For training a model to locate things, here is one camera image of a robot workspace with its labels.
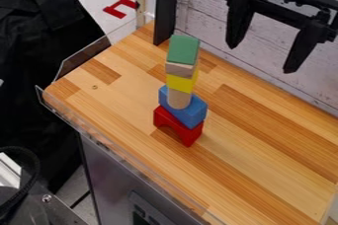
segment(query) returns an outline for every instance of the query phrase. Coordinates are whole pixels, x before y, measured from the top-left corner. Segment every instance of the beige cylinder block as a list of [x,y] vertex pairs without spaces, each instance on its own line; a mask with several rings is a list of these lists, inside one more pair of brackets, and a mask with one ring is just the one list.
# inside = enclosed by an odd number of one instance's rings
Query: beige cylinder block
[[192,95],[168,88],[168,104],[175,110],[185,109],[192,99]]

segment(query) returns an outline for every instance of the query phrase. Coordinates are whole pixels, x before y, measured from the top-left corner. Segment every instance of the green block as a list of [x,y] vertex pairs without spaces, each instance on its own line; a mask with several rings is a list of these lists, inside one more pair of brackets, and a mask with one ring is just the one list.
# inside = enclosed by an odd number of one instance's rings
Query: green block
[[168,62],[195,65],[200,41],[194,37],[171,36]]

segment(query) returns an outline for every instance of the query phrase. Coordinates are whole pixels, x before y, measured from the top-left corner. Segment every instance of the stacked blocks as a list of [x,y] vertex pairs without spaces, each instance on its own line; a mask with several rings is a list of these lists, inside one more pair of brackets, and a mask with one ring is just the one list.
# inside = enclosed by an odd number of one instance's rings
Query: stacked blocks
[[190,147],[201,136],[208,105],[193,95],[198,79],[200,42],[193,37],[172,36],[166,62],[167,85],[159,90],[154,112],[157,127],[168,125]]

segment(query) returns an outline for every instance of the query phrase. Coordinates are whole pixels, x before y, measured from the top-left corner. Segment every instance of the wooden tabletop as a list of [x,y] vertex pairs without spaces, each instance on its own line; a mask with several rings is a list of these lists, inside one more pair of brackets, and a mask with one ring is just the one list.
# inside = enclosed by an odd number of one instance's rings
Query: wooden tabletop
[[100,53],[44,99],[211,224],[321,221],[338,182],[337,118],[202,50],[195,92],[210,110],[186,148],[153,125],[168,42],[154,46],[152,32],[149,24]]

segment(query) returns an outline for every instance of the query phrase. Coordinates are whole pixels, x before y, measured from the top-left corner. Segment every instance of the floor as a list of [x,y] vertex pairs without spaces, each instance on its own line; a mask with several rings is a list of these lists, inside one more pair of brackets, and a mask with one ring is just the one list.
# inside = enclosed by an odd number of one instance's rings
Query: floor
[[[134,11],[128,7],[123,6],[119,7],[119,10],[126,13],[127,16],[121,20],[103,12],[105,7],[111,6],[119,0],[80,1],[105,33],[115,30],[125,22],[134,18]],[[98,224],[82,166],[62,187],[62,189],[57,193],[57,196],[68,206],[73,208],[73,210],[89,225]]]

